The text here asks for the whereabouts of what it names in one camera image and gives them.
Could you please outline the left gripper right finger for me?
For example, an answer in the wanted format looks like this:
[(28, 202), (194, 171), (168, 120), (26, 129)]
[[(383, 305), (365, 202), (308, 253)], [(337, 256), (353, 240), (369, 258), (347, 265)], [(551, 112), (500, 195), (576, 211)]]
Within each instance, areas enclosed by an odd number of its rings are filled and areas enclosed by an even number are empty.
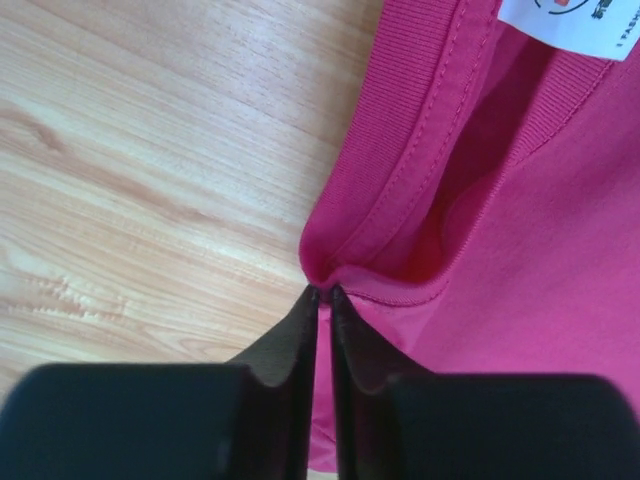
[(607, 380), (440, 374), (331, 292), (342, 479), (635, 479), (639, 424)]

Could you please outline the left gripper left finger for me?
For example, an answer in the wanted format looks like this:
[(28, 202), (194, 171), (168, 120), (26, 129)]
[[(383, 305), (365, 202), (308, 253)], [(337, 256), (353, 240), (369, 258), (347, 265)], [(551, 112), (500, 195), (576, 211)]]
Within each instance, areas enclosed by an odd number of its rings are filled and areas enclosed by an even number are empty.
[(5, 479), (303, 479), (319, 295), (224, 363), (57, 363), (1, 411)]

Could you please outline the magenta t shirt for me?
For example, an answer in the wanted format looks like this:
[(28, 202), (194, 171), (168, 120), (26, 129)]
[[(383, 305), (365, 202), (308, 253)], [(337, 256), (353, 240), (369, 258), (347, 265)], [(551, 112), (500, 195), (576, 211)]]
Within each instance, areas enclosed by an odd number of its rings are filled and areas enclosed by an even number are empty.
[(639, 5), (387, 1), (303, 230), (438, 373), (588, 373), (639, 403)]

